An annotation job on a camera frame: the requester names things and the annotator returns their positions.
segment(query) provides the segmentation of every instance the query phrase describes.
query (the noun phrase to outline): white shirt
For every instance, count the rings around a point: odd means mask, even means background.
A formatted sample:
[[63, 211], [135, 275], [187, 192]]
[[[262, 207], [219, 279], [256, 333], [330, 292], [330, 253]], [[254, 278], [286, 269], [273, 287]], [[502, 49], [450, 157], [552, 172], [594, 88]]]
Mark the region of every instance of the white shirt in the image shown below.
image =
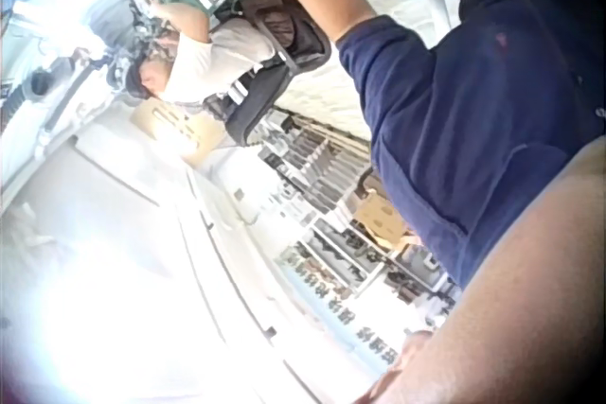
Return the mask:
[[161, 98], [168, 102], [202, 102], [227, 92], [236, 79], [275, 53], [269, 39], [243, 19], [231, 19], [219, 26], [210, 34], [209, 44], [182, 33]]

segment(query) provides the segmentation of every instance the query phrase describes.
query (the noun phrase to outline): black cap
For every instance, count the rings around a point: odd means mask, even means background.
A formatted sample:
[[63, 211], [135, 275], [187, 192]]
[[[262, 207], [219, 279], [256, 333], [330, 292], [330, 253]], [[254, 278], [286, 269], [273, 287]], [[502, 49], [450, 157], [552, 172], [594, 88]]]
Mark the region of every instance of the black cap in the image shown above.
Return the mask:
[[145, 88], [143, 83], [141, 82], [141, 75], [139, 74], [139, 68], [141, 67], [141, 63], [147, 58], [145, 53], [141, 53], [139, 57], [137, 57], [129, 67], [126, 73], [126, 79], [124, 81], [124, 85], [126, 91], [129, 93], [131, 97], [147, 99], [153, 97], [152, 92]]

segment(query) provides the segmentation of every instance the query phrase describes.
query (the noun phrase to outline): blue sleeve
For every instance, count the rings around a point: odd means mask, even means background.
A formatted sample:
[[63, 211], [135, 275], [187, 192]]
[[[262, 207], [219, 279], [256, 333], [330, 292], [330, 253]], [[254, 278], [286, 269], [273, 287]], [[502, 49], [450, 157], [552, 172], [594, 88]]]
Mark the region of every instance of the blue sleeve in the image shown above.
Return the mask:
[[390, 112], [412, 107], [411, 116], [426, 114], [426, 107], [413, 105], [431, 91], [435, 58], [415, 32], [379, 16], [353, 28], [337, 48], [373, 138]]

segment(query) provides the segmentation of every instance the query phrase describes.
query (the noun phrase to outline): floor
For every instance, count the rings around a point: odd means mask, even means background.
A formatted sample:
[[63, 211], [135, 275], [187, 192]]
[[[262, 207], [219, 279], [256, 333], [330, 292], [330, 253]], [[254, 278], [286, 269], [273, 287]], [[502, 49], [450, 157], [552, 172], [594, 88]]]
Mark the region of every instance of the floor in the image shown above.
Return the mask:
[[[415, 30], [428, 46], [437, 37], [427, 0], [369, 0], [379, 13], [389, 14]], [[453, 25], [458, 24], [458, 0], [446, 0]], [[336, 50], [331, 60], [318, 70], [297, 77], [277, 105], [344, 132], [369, 140], [353, 82], [338, 61]]]

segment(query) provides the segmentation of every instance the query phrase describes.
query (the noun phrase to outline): navy blue shirt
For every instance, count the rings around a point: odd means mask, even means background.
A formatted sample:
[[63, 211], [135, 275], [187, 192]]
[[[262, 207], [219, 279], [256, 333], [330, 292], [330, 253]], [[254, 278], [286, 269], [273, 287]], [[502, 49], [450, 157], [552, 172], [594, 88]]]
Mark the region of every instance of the navy blue shirt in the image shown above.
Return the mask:
[[581, 30], [553, 0], [499, 0], [434, 49], [386, 16], [337, 44], [391, 201], [462, 287], [604, 132], [603, 41]]

